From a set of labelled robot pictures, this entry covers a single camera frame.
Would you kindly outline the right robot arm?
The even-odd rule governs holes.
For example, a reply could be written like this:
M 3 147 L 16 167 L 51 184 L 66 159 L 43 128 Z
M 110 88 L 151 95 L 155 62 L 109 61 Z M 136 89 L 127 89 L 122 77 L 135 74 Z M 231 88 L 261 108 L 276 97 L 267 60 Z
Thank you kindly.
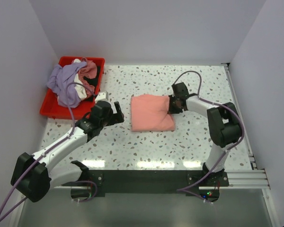
M 169 96 L 169 114 L 190 111 L 207 118 L 213 144 L 210 155 L 203 164 L 202 177 L 197 182 L 211 186 L 223 173 L 229 151 L 244 139 L 243 123 L 232 102 L 219 104 L 205 100 L 196 93 L 190 94 L 183 82 L 173 84 L 172 90 L 173 94 Z

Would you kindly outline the salmon pink t shirt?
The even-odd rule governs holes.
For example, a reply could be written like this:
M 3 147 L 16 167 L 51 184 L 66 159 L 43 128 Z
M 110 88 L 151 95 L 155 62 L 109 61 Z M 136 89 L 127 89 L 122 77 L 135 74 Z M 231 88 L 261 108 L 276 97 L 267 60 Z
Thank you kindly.
M 169 97 L 140 95 L 131 98 L 132 131 L 173 131 L 175 121 L 168 114 Z

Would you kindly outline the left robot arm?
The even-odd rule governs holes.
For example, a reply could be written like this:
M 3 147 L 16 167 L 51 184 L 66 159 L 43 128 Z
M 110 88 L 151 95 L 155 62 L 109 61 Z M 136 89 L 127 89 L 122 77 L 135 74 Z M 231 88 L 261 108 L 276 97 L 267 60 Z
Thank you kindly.
M 17 159 L 11 179 L 14 186 L 31 202 L 40 201 L 50 189 L 66 183 L 85 185 L 89 182 L 89 168 L 80 161 L 71 161 L 66 167 L 57 165 L 72 151 L 98 136 L 106 126 L 124 122 L 119 102 L 116 112 L 107 101 L 98 101 L 73 127 L 56 142 L 30 155 L 23 153 Z

